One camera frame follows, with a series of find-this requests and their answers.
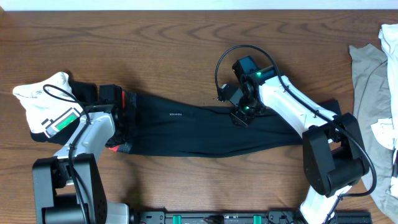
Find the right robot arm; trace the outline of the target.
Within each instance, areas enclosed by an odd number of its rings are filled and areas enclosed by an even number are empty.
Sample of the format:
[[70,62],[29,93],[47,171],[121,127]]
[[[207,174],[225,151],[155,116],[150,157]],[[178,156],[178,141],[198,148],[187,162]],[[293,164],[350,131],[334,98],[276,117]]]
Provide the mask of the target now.
[[247,126],[257,113],[269,107],[301,137],[303,169],[310,184],[296,214],[282,215],[276,223],[354,223],[368,215],[340,215],[336,207],[362,176],[374,174],[364,150],[357,119],[350,113],[338,115],[301,93],[274,66],[254,65],[233,69],[240,86],[217,86],[218,99],[233,104],[234,122]]

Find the black leggings with grey waistband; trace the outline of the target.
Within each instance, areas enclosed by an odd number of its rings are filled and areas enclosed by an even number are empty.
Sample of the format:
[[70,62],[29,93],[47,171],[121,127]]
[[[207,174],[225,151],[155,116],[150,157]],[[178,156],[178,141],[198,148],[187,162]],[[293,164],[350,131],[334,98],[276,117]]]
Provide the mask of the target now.
[[294,128],[272,110],[244,128],[233,124],[224,106],[125,92],[124,109],[128,129],[106,146],[126,154],[221,158],[302,144]]

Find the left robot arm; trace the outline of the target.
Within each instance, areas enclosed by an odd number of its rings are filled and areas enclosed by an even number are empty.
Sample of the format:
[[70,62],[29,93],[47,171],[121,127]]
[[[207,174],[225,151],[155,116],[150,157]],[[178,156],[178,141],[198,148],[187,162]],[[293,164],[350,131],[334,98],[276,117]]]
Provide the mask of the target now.
[[32,166],[37,223],[130,223],[129,206],[106,198],[97,161],[124,129],[124,93],[102,86],[99,100],[83,108],[79,125],[52,157]]

